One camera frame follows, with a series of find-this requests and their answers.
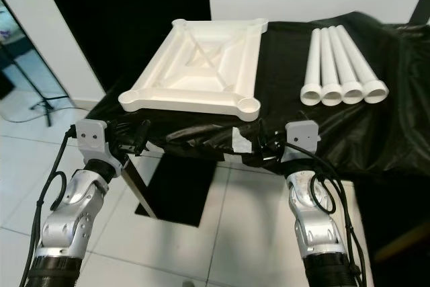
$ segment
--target gray tile floor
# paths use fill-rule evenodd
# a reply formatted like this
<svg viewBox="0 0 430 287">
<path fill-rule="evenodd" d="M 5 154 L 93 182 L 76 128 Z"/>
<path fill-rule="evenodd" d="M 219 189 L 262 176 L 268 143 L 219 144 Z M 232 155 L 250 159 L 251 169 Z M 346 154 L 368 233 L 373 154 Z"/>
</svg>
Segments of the gray tile floor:
<svg viewBox="0 0 430 287">
<path fill-rule="evenodd" d="M 0 102 L 9 118 L 34 116 L 23 107 L 33 98 L 14 93 Z M 54 126 L 43 118 L 24 124 L 0 120 L 0 286 L 17 286 L 28 250 L 36 198 L 64 132 L 86 112 L 62 110 Z M 160 154 L 133 159 L 145 181 Z M 59 169 L 70 176 L 82 168 L 75 142 Z M 59 189 L 53 183 L 45 206 Z M 351 183 L 345 183 L 355 231 L 366 251 L 361 217 Z M 189 227 L 135 215 L 138 202 L 122 178 L 113 180 L 95 221 L 78 287 L 307 286 L 283 177 L 232 163 L 220 163 L 201 225 Z M 46 218 L 47 207 L 42 213 Z M 343 227 L 340 213 L 334 215 Z M 370 269 L 368 276 L 373 286 Z"/>
</svg>

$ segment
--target white pipe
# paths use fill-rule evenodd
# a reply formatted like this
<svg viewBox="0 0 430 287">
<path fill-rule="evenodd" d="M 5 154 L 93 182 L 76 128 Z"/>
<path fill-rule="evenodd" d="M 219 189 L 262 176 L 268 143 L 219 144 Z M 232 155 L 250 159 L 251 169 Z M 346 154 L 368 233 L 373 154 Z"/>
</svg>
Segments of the white pipe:
<svg viewBox="0 0 430 287">
<path fill-rule="evenodd" d="M 346 29 L 342 25 L 339 25 L 336 27 L 336 30 L 345 47 L 349 60 L 351 60 L 354 66 L 355 73 L 363 85 L 364 101 L 369 104 L 381 102 L 388 95 L 387 86 L 376 77 L 369 63 L 364 58 L 357 45 L 355 45 Z"/>
<path fill-rule="evenodd" d="M 342 101 L 346 104 L 356 104 L 363 99 L 363 87 L 357 82 L 335 26 L 329 27 L 329 36 L 335 54 L 337 76 L 342 86 Z"/>
<path fill-rule="evenodd" d="M 312 31 L 308 54 L 308 65 L 304 77 L 304 85 L 300 90 L 300 100 L 307 106 L 314 106 L 321 101 L 320 86 L 320 30 Z"/>
<path fill-rule="evenodd" d="M 326 106 L 335 106 L 342 102 L 342 88 L 337 78 L 329 31 L 326 28 L 321 30 L 321 68 L 321 102 Z"/>
</svg>

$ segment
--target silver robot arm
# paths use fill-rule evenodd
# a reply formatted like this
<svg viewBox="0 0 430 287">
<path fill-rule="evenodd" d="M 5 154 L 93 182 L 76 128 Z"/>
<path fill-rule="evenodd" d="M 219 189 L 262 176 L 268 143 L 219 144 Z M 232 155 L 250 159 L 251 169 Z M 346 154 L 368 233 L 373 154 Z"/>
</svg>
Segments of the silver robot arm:
<svg viewBox="0 0 430 287">
<path fill-rule="evenodd" d="M 296 217 L 294 230 L 309 286 L 357 286 L 335 221 L 316 205 L 310 193 L 314 174 L 306 170 L 286 177 L 290 208 Z M 326 210 L 333 209 L 329 193 L 317 181 L 314 195 Z"/>
<path fill-rule="evenodd" d="M 27 287 L 73 287 L 75 285 L 94 219 L 101 210 L 104 196 L 109 190 L 108 184 L 112 178 L 121 175 L 122 169 L 129 162 L 127 153 L 137 155 L 141 153 L 146 144 L 149 125 L 149 122 L 143 122 L 136 131 L 136 137 L 131 142 L 127 140 L 127 145 L 122 145 L 120 140 L 110 133 L 108 124 L 103 121 L 84 119 L 76 123 L 72 136 L 78 140 L 78 148 L 83 154 L 85 168 L 73 174 L 61 202 L 46 219 L 40 241 L 36 241 L 38 246 L 34 252 L 31 269 L 28 270 L 30 266 L 28 262 L 20 286 L 23 286 L 26 281 Z M 51 173 L 56 171 L 55 165 L 59 163 L 67 137 L 70 136 L 69 132 L 66 133 Z M 41 203 L 38 201 L 35 218 L 37 215 L 39 218 L 34 232 L 39 231 L 40 207 Z"/>
</svg>

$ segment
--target black fabric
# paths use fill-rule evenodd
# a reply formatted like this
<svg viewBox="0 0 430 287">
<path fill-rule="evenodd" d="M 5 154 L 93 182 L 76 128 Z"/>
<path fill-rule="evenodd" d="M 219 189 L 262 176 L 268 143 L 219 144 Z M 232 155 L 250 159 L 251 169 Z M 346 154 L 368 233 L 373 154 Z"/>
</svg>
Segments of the black fabric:
<svg viewBox="0 0 430 287">
<path fill-rule="evenodd" d="M 430 223 L 427 177 L 404 177 L 389 183 L 358 181 L 355 195 L 364 227 L 375 286 L 419 286 L 428 280 L 429 240 L 382 263 L 374 261 L 377 252 L 407 232 Z"/>
<path fill-rule="evenodd" d="M 73 287 L 79 277 L 82 259 L 36 257 L 28 273 L 26 287 Z"/>
<path fill-rule="evenodd" d="M 390 95 L 379 104 L 304 106 L 299 100 L 310 34 L 314 28 L 343 24 Z M 269 144 L 287 122 L 315 120 L 320 126 L 318 155 L 344 178 L 430 175 L 430 27 L 387 26 L 353 12 L 311 23 L 273 22 L 261 37 L 255 97 L 261 102 Z M 257 135 L 259 123 L 235 116 L 141 109 L 125 112 L 118 95 L 138 75 L 127 75 L 109 91 L 88 118 L 117 120 L 118 134 L 132 134 L 151 120 L 149 141 L 167 153 L 224 160 L 234 154 L 232 127 L 253 143 L 243 163 L 281 174 L 276 161 L 264 161 Z"/>
<path fill-rule="evenodd" d="M 357 286 L 345 253 L 320 253 L 303 259 L 309 287 Z"/>
</svg>

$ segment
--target black table leg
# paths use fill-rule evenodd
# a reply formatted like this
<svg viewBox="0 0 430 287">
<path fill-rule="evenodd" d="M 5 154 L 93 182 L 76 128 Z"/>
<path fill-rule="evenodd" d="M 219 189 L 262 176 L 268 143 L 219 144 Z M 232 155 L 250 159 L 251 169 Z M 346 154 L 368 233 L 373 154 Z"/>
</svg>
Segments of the black table leg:
<svg viewBox="0 0 430 287">
<path fill-rule="evenodd" d="M 127 166 L 123 169 L 122 177 L 125 179 L 126 184 L 137 197 L 146 213 L 151 218 L 157 218 L 156 212 L 152 207 L 153 204 L 151 204 L 148 187 L 143 182 L 143 179 L 131 161 L 129 161 Z"/>
</svg>

